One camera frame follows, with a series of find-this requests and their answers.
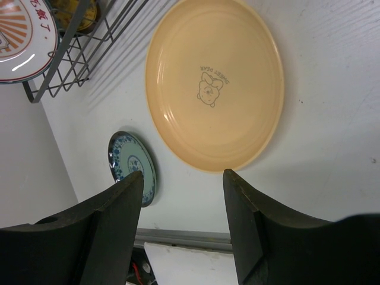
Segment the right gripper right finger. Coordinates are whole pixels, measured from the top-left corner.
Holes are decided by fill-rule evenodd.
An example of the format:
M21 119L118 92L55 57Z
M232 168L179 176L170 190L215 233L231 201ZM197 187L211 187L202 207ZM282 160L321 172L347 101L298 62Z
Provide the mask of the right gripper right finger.
M239 284L378 284L379 215L331 222L298 212L226 169L226 213Z

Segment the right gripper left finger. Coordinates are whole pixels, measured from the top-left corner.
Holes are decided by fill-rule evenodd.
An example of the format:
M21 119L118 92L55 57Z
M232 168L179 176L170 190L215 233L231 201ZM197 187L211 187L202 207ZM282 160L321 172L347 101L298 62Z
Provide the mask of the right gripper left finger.
M1 229L1 284L125 284L142 206L136 171L35 224Z

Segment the small blue patterned plate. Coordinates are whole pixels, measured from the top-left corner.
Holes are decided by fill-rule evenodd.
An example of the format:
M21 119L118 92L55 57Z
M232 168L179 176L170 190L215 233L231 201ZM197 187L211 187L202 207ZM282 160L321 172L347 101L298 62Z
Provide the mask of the small blue patterned plate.
M115 182L140 171L144 178L142 207L148 207L156 194L157 177L154 163L144 144L137 136L125 131L114 133L107 151L109 167Z

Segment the beige bear plate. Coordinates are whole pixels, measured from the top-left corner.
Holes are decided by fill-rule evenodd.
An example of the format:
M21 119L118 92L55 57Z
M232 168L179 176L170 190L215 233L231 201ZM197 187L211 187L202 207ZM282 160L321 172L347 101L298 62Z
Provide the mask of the beige bear plate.
M151 38L145 92L157 132L179 159L204 172L238 170L276 131L283 64L244 1L179 1Z

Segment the grey wire dish rack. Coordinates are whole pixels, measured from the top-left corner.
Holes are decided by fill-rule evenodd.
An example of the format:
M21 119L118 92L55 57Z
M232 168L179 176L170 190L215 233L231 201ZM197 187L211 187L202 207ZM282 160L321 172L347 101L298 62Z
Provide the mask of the grey wire dish rack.
M70 91L73 86L83 86L88 81L122 34L132 28L143 17L147 1L96 1L100 17L89 34L77 33L90 1L79 1L78 8L67 30L61 34L53 15L59 45L49 53L52 63L41 75L22 83L30 103L38 103L45 94L54 98L61 91Z

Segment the white orange sunburst plate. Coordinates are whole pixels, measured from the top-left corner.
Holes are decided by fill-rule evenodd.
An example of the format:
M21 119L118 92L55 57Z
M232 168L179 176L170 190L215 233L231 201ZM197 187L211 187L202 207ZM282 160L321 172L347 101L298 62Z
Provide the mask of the white orange sunburst plate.
M59 35L48 1L1 1L1 84L36 78L52 63Z

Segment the small yellow patterned plate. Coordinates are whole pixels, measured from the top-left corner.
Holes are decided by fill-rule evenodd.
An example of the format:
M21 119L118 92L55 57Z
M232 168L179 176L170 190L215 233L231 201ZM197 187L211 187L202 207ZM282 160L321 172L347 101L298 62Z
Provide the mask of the small yellow patterned plate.
M77 0L50 0L48 1L51 12L55 16L58 27L61 29L61 34L67 30L74 14L78 8L79 1ZM77 27L77 33L89 34L95 28L95 25L100 17L100 7L96 1L90 1L81 16L81 21Z

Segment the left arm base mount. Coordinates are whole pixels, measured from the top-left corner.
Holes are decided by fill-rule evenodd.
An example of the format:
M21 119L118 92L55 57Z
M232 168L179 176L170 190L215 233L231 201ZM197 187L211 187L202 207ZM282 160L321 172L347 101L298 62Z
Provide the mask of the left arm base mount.
M126 284L158 285L143 248L134 248L132 251Z

